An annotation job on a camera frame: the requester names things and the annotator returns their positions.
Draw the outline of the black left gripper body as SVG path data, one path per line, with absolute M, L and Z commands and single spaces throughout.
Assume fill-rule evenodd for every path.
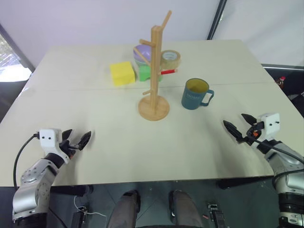
M 64 140 L 59 144 L 61 151 L 63 151 L 69 159 L 72 159 L 78 150 L 78 144 L 70 144 L 69 140 Z

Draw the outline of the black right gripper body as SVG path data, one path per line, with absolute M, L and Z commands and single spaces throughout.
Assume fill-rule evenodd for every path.
M 237 139 L 238 143 L 247 143 L 252 145 L 262 134 L 261 130 L 264 129 L 264 122 L 254 123 L 247 131 L 245 137 L 240 137 Z

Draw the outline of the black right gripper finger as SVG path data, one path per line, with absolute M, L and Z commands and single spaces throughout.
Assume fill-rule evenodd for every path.
M 257 119 L 249 114 L 241 114 L 242 117 L 245 119 L 245 121 L 250 124 L 251 126 L 255 125 L 257 123 Z
M 243 142 L 243 136 L 242 133 L 236 128 L 236 126 L 234 124 L 232 124 L 231 122 L 228 122 L 226 120 L 223 120 L 223 124 L 225 126 L 225 128 L 227 129 L 227 131 L 233 136 L 235 137 L 236 141 L 238 143 L 242 143 Z

